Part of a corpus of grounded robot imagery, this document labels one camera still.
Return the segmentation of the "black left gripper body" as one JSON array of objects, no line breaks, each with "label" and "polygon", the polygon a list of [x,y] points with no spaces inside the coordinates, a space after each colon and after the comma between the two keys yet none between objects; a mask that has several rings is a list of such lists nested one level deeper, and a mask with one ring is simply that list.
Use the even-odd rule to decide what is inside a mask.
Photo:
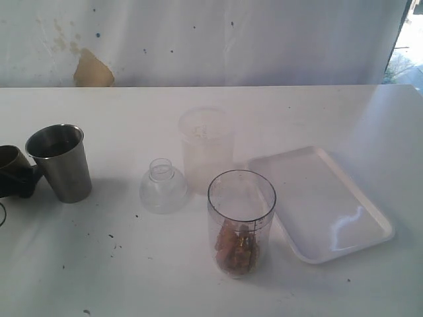
[{"label": "black left gripper body", "polygon": [[26,169],[6,171],[1,169],[1,198],[26,197]]}]

